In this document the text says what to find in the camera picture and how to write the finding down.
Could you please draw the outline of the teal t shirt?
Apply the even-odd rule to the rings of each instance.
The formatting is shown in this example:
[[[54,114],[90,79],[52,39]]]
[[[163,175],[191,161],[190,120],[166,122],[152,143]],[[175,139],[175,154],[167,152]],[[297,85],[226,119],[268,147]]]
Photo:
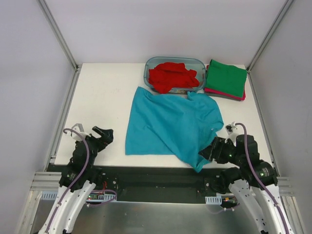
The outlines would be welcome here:
[[[175,155],[197,173],[208,164],[200,151],[224,126],[211,97],[188,92],[187,97],[154,95],[138,87],[125,138],[126,155]]]

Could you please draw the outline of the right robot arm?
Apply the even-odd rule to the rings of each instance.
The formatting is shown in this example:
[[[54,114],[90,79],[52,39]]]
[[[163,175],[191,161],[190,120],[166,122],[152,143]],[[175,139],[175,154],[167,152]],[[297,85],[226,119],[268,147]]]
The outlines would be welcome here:
[[[294,233],[282,205],[276,173],[270,163],[260,159],[253,136],[238,135],[235,142],[215,137],[199,154],[209,162],[234,165],[212,179],[210,189],[219,194],[231,192],[260,234]]]

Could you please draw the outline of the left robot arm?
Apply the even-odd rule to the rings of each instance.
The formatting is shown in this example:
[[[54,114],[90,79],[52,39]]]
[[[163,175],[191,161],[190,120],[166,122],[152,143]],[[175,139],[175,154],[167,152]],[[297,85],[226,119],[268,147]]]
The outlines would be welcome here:
[[[75,140],[75,148],[69,163],[61,173],[57,197],[51,211],[38,231],[40,234],[70,234],[76,219],[92,192],[104,189],[103,170],[94,165],[95,159],[114,140],[112,129],[94,126],[95,137],[84,131],[82,124],[63,129],[63,133]]]

